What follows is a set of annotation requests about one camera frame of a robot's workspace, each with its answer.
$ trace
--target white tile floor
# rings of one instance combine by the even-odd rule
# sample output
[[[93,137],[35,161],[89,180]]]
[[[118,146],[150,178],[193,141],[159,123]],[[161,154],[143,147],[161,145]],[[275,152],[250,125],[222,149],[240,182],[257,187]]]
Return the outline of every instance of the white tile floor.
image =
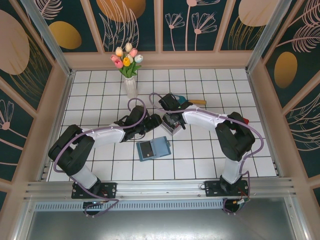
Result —
[[[265,137],[244,69],[139,70],[137,87],[138,97],[151,114],[163,115],[152,109],[148,94],[171,92],[187,99],[205,99],[205,108],[211,112],[239,112]],[[89,129],[112,124],[129,114],[128,100],[119,71],[77,71],[61,132],[71,124]],[[142,141],[162,136],[170,141],[172,154],[169,156],[140,162],[136,142],[132,140],[93,149],[86,164],[103,181],[210,179],[222,174],[225,159],[215,132],[187,125],[186,130],[172,137],[158,127],[147,133]],[[259,146],[257,140],[252,150]],[[261,152],[247,159],[243,167],[243,171],[246,170],[252,177],[276,176],[266,141]],[[50,169],[49,181],[68,179],[64,173]]]

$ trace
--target black mounting plate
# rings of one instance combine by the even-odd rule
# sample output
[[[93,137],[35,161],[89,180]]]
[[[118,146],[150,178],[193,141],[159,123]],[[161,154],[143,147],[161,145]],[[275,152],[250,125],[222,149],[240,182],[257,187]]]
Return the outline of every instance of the black mounting plate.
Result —
[[[246,180],[241,180],[238,184],[245,194],[248,195],[248,182]],[[241,192],[238,188],[235,188],[230,194],[225,193],[220,187],[220,181],[205,181],[204,182],[204,191],[207,197],[228,197],[228,196],[241,196]]]
[[[102,182],[101,192],[106,192],[104,194],[105,198],[115,199],[117,193],[117,183],[116,182]],[[72,184],[72,199],[93,199],[94,197],[82,190],[82,188],[75,182]]]

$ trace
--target purple cable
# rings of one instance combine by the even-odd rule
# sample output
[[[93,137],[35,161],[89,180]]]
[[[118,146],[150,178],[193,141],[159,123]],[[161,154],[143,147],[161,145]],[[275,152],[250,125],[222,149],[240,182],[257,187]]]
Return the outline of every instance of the purple cable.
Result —
[[[77,140],[78,138],[80,138],[81,136],[83,135],[86,135],[86,134],[90,134],[90,133],[94,133],[94,132],[99,132],[99,131],[103,131],[103,130],[107,130],[107,129],[129,129],[129,128],[133,128],[134,126],[138,125],[139,123],[141,123],[141,121],[143,121],[143,119],[145,118],[146,116],[146,112],[147,112],[147,108],[146,108],[146,105],[145,103],[140,99],[140,98],[131,98],[129,101],[128,101],[128,104],[127,104],[127,107],[129,109],[129,111],[131,111],[130,109],[130,102],[132,100],[138,100],[142,103],[143,105],[143,115],[142,117],[140,118],[139,121],[137,121],[135,124],[132,124],[130,126],[105,126],[105,127],[101,127],[101,128],[96,128],[96,129],[92,129],[92,130],[89,130],[89,131],[85,131],[85,132],[82,132],[80,133],[79,135],[75,136],[74,138],[72,138],[63,148],[62,150],[60,151],[60,153],[58,154],[58,156],[56,157],[54,163],[53,163],[53,170],[57,173],[64,173],[64,171],[61,171],[61,170],[57,170],[57,164],[58,164],[58,161],[59,159],[61,158],[62,154],[65,152],[65,150],[75,141]],[[98,217],[104,213],[106,213],[109,209],[113,208],[118,202],[119,200],[118,199],[115,199],[115,198],[106,198],[106,197],[101,197],[101,196],[98,196],[98,195],[95,195],[91,192],[89,192],[84,186],[82,186],[80,183],[78,183],[72,176],[70,176],[70,178],[80,186],[80,188],[82,188],[82,190],[84,190],[87,194],[93,196],[94,198],[97,198],[97,199],[102,199],[102,200],[105,200],[105,201],[115,201],[114,204],[112,204],[111,206],[109,206],[106,210],[103,210],[103,211],[100,211],[99,213],[93,215],[92,217]],[[89,215],[87,214],[87,209],[89,207],[92,207],[92,206],[97,206],[97,205],[102,205],[103,203],[94,203],[94,204],[90,204],[88,205],[85,210],[84,210],[84,213],[86,214],[86,216],[88,217]]]
[[[241,162],[240,169],[239,169],[239,174],[240,174],[241,176],[248,175],[248,197],[249,197],[249,196],[250,196],[250,173],[249,173],[249,171],[246,171],[245,173],[242,173],[242,168],[243,168],[243,166],[244,166],[245,161],[246,161],[247,158],[253,156],[254,154],[260,152],[260,151],[263,149],[263,147],[264,147],[264,145],[265,145],[265,142],[264,142],[264,139],[263,139],[263,137],[261,136],[261,134],[260,134],[257,130],[255,130],[253,127],[251,127],[251,126],[249,126],[249,125],[247,125],[247,124],[245,124],[245,123],[243,123],[243,122],[241,122],[241,121],[234,120],[234,119],[232,119],[232,118],[229,118],[229,117],[226,117],[226,116],[222,116],[222,115],[220,115],[220,114],[213,113],[213,112],[209,112],[209,111],[206,111],[206,110],[203,110],[203,109],[199,109],[199,108],[196,108],[196,109],[194,109],[194,108],[193,108],[193,109],[185,109],[185,110],[176,110],[176,111],[166,111],[166,110],[163,110],[163,109],[157,107],[157,106],[154,104],[154,102],[151,100],[151,97],[152,97],[153,95],[156,95],[156,96],[160,97],[161,99],[162,99],[162,97],[160,96],[160,94],[158,94],[158,93],[156,93],[156,92],[153,92],[153,93],[149,94],[149,101],[150,101],[150,103],[152,104],[152,106],[153,106],[155,109],[159,110],[160,112],[168,113],[168,114],[177,114],[177,113],[186,113],[186,112],[200,112],[200,113],[205,113],[205,114],[209,114],[209,115],[211,115],[211,116],[214,116],[214,117],[216,117],[216,118],[221,118],[221,119],[228,120],[228,121],[230,121],[230,122],[239,124],[239,125],[241,125],[241,126],[244,126],[244,127],[246,127],[247,129],[250,129],[251,131],[253,131],[255,134],[257,134],[257,136],[259,137],[259,139],[260,139],[260,141],[261,141],[261,146],[260,146],[256,151],[254,151],[254,152],[252,152],[252,153],[249,153],[248,155],[245,155],[245,156],[243,157],[243,161]],[[228,209],[225,208],[226,201],[227,201],[227,199],[225,198],[225,199],[223,200],[222,210],[223,210],[225,213],[228,213],[228,212],[232,213],[230,210],[228,210]]]

